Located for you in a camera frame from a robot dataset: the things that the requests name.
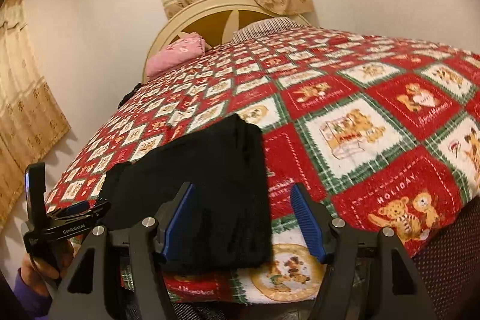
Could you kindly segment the purple sleeve forearm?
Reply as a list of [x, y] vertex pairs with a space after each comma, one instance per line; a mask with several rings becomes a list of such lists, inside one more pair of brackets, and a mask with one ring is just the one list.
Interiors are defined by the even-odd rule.
[[18, 268], [14, 294], [30, 319], [48, 319], [52, 298], [45, 281], [35, 271], [32, 272], [32, 279], [26, 281], [21, 268]]

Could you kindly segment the person left hand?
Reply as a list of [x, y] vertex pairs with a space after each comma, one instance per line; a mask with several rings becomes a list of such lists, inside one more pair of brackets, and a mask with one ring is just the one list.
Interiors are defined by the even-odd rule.
[[40, 296], [49, 297], [46, 281], [63, 278], [74, 257], [74, 248], [69, 241], [59, 245], [58, 267], [55, 268], [40, 258], [25, 254], [21, 263], [20, 276], [25, 284]]

